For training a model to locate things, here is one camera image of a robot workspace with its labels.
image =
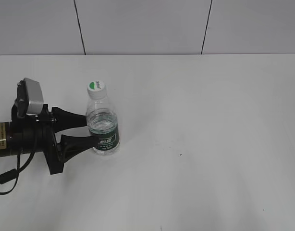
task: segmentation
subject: plastic bottle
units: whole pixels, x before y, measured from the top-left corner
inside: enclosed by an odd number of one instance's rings
[[[86,121],[91,136],[99,138],[93,148],[98,155],[115,153],[119,144],[118,117],[107,96],[106,85],[94,81],[87,86],[89,101],[86,110]]]

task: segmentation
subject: white bottle cap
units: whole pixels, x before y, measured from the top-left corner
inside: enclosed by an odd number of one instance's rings
[[[106,85],[103,81],[93,81],[88,84],[88,94],[93,100],[100,100],[107,95]]]

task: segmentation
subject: table surface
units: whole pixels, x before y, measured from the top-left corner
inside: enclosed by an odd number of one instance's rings
[[[122,142],[53,176],[36,154],[0,196],[0,231],[295,231],[295,54],[0,56],[0,122],[24,77],[81,114],[104,80]]]

